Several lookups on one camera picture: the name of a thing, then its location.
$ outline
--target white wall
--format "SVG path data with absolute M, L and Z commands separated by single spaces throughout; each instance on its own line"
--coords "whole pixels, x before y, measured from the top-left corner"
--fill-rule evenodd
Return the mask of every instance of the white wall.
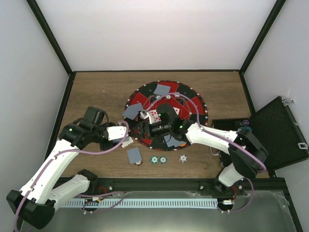
M 68 76 L 26 1 L 0 1 L 0 227 L 13 231 L 6 195 L 37 171 Z
M 239 69 L 275 0 L 39 0 L 73 70 Z
M 290 106 L 309 142 L 309 1 L 286 1 L 245 73 L 256 110 L 278 95 L 294 99 Z M 309 231 L 309 160 L 277 170 L 285 177 L 304 231 Z

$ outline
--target gray floor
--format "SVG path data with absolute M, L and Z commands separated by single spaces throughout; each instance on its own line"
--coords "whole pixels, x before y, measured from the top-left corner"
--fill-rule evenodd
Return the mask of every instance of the gray floor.
M 235 207 L 241 207 L 238 197 Z M 80 209 L 59 209 L 42 232 L 294 232 L 281 193 L 255 192 L 252 204 L 234 214 L 216 209 L 113 209 L 83 215 Z

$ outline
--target red and black mat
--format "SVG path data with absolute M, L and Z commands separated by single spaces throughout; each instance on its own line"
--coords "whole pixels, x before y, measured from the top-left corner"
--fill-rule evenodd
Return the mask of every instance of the red and black mat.
M 156 100 L 157 95 L 154 94 L 154 91 L 158 84 L 169 86 L 170 87 L 169 92 L 171 93 L 179 92 L 187 96 L 188 98 L 190 98 L 198 108 L 200 123 L 202 125 L 207 125 L 208 110 L 200 94 L 198 94 L 194 89 L 190 88 L 189 86 L 176 82 L 176 81 L 154 81 L 154 82 L 150 82 L 148 84 L 141 86 L 140 88 L 135 90 L 132 93 L 132 95 L 128 98 L 126 102 L 125 110 L 128 106 L 134 105 L 137 103 L 141 103 L 143 105 L 143 109 L 147 109 L 147 107 Z M 165 102 L 169 103 L 172 107 L 179 109 L 179 117 L 181 119 L 189 119 L 193 121 L 197 120 L 197 114 L 191 102 L 189 102 L 183 97 L 175 97 L 174 95 L 171 95 L 170 99 L 167 99 L 167 98 L 161 99 L 156 104 L 154 104 L 154 106 L 149 110 L 157 109 L 158 105 L 165 103 Z M 134 120 L 126 118 L 125 121 L 129 124 L 130 128 L 133 128 L 137 125 L 138 122 L 143 121 L 143 119 L 141 119 L 140 115 L 138 114 Z M 155 138 L 154 140 L 137 139 L 137 138 L 135 139 L 141 144 L 143 144 L 144 146 L 147 146 L 155 150 L 161 150 L 161 151 L 179 150 L 179 149 L 188 147 L 190 145 L 186 143 L 179 147 L 174 147 L 174 146 L 168 147 L 164 141 L 163 136 L 159 138 Z

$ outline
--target white grille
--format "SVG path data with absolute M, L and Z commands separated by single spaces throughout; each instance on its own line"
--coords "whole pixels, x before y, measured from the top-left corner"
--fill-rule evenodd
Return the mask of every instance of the white grille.
M 99 203 L 89 203 L 87 208 L 109 208 L 119 199 L 104 199 Z M 72 199 L 61 208 L 81 208 L 85 199 Z M 217 199 L 124 199 L 115 208 L 200 208 L 216 209 Z

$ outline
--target wooden surface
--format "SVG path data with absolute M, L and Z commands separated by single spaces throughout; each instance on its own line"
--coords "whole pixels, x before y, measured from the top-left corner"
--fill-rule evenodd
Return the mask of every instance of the wooden surface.
M 151 81 L 179 81 L 195 89 L 204 99 L 213 119 L 249 117 L 250 111 L 237 72 L 79 72 L 76 74 L 61 128 L 82 117 L 89 106 L 105 110 L 111 122 L 121 116 L 128 97 L 140 86 Z M 178 151 L 155 151 L 138 142 L 127 147 L 138 147 L 143 164 L 129 164 L 126 149 L 122 147 L 106 155 L 78 155 L 64 171 L 63 176 L 75 175 L 88 169 L 99 177 L 136 178 L 214 178 L 221 170 L 220 160 L 210 154 L 209 147 L 194 144 Z M 99 151 L 97 144 L 85 148 Z M 186 154 L 188 161 L 179 162 Z M 152 155 L 166 156 L 166 164 L 151 164 Z

